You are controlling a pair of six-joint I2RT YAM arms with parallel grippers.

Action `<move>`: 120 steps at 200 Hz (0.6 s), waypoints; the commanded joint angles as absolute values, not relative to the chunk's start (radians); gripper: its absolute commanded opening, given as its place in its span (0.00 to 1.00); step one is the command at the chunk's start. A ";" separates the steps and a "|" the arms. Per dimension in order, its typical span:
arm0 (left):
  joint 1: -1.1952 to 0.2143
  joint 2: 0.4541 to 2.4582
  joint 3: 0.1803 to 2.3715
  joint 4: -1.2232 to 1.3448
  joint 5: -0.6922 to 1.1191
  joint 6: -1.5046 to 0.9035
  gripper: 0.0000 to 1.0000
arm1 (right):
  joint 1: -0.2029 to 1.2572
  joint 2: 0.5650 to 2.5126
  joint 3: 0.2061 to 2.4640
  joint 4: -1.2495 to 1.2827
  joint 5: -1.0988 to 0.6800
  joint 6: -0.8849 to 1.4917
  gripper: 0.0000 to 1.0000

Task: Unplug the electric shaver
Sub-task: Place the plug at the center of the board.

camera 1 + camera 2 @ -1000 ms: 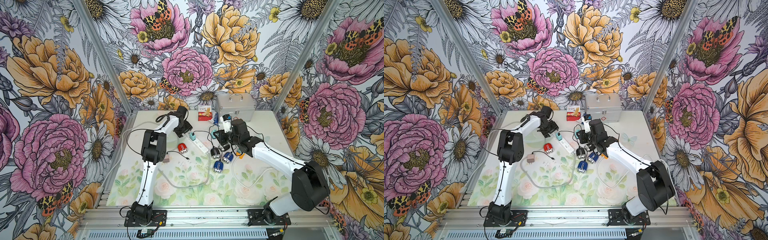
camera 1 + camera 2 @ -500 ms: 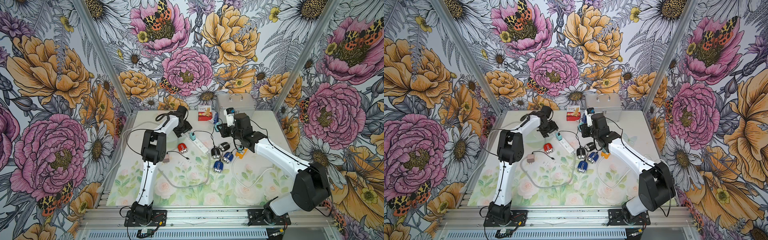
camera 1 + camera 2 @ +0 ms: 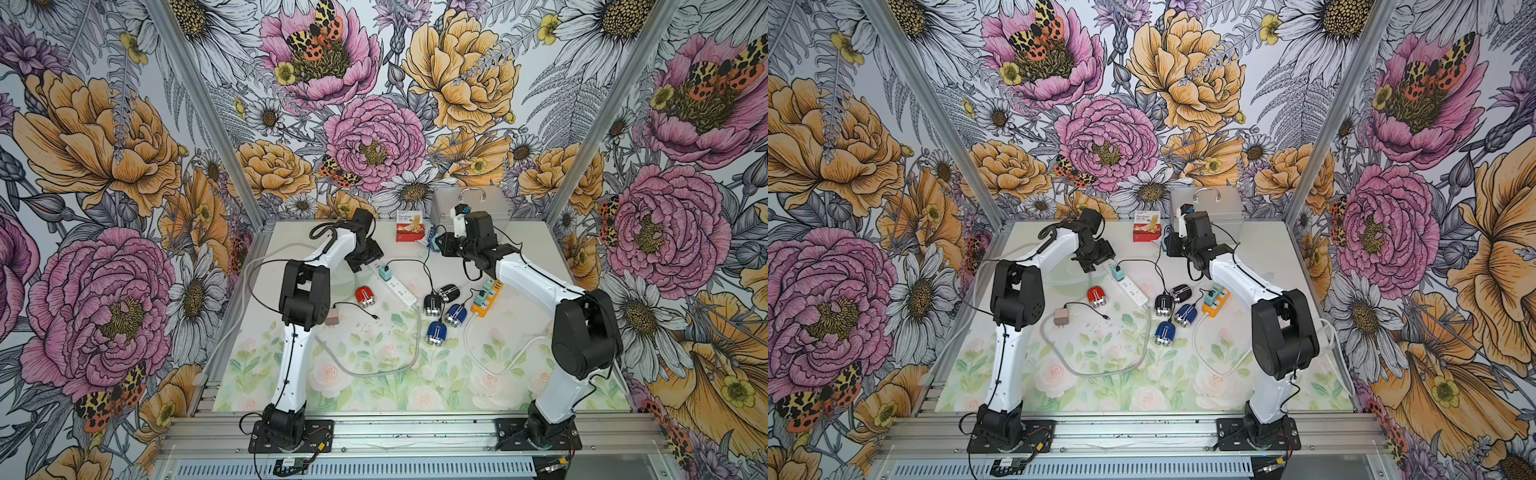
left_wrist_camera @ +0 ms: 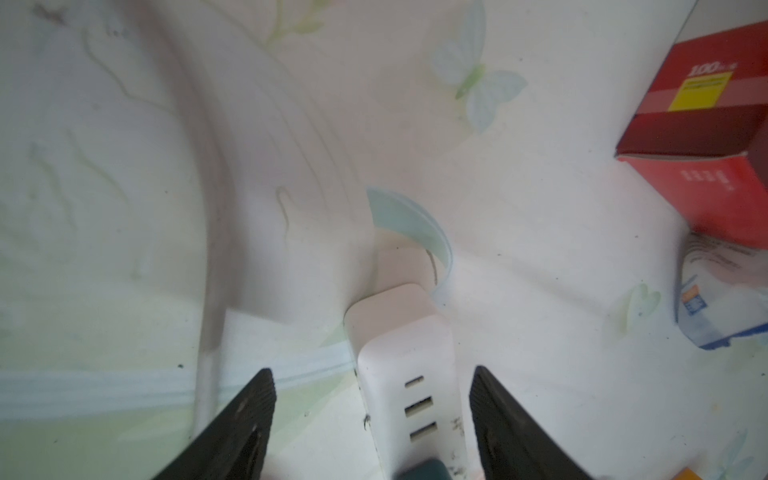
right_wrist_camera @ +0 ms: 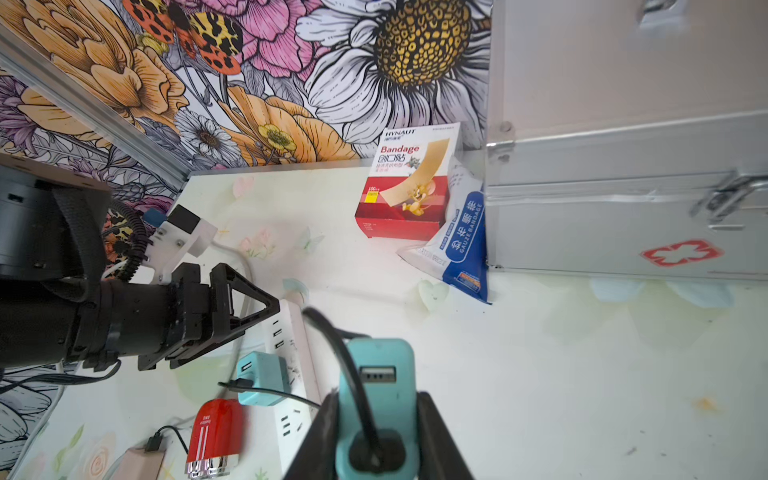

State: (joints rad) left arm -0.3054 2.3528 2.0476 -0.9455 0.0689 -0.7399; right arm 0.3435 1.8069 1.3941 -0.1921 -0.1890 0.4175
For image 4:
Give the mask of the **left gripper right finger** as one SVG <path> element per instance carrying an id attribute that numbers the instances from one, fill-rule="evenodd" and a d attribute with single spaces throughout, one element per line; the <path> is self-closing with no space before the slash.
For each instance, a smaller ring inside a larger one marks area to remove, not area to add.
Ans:
<path id="1" fill-rule="evenodd" d="M 482 365 L 474 370 L 469 404 L 480 461 L 487 479 L 567 480 L 590 477 Z"/>

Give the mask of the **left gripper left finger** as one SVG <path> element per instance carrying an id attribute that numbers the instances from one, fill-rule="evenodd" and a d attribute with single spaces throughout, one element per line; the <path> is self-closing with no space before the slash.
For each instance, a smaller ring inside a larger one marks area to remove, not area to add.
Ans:
<path id="1" fill-rule="evenodd" d="M 273 373 L 262 369 L 155 479 L 258 479 L 276 400 Z"/>

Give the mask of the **white power strip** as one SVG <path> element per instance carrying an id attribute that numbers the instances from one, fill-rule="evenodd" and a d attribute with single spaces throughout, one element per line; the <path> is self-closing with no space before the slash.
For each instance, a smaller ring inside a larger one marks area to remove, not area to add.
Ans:
<path id="1" fill-rule="evenodd" d="M 418 284 L 363 299 L 344 327 L 383 474 L 436 479 L 468 473 L 452 328 Z"/>

